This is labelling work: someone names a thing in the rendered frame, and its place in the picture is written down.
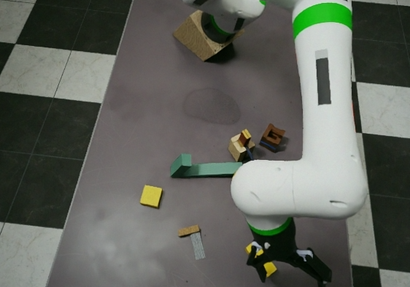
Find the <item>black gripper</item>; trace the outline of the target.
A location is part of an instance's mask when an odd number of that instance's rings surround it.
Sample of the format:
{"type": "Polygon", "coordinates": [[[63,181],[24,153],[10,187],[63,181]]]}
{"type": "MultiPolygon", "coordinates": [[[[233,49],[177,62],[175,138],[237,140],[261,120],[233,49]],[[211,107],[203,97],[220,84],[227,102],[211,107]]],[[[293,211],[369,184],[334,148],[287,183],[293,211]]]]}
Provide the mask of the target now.
{"type": "Polygon", "coordinates": [[[302,269],[308,275],[317,280],[319,287],[325,287],[325,284],[323,283],[331,283],[332,270],[314,254],[314,251],[311,248],[300,250],[296,246],[295,238],[287,247],[280,250],[262,249],[262,247],[256,243],[255,239],[253,239],[250,254],[246,265],[252,265],[252,267],[257,270],[262,283],[265,283],[267,276],[267,271],[264,264],[275,261],[274,259],[276,259],[276,261],[283,261],[291,264],[295,268],[298,267],[302,269]],[[260,250],[264,250],[264,253],[256,256],[260,250]]]}

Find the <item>try square with wooden stock and grey blade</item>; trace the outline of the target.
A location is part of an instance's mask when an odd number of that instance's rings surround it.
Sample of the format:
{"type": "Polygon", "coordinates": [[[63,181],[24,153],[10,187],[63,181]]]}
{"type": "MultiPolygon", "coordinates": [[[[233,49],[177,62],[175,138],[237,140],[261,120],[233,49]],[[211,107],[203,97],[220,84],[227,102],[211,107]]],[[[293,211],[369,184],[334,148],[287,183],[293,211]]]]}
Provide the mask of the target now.
{"type": "Polygon", "coordinates": [[[204,253],[204,248],[202,245],[202,241],[201,241],[201,236],[200,236],[199,229],[198,229],[198,225],[179,229],[178,233],[179,233],[179,237],[190,234],[196,260],[206,258],[205,253],[204,253]]]}

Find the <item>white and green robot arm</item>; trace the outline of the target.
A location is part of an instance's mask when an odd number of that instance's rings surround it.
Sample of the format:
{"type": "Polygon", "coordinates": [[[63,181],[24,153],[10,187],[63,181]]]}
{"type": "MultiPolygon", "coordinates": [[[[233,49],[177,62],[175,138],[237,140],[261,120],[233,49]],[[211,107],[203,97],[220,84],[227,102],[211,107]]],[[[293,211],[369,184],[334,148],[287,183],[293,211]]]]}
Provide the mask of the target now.
{"type": "Polygon", "coordinates": [[[231,196],[256,243],[267,250],[287,247],[296,233],[293,217],[343,220],[358,213],[368,187],[352,104],[352,0],[182,1],[203,12],[201,27],[217,43],[257,20],[266,2],[292,13],[303,156],[249,161],[231,181],[231,196]]]}

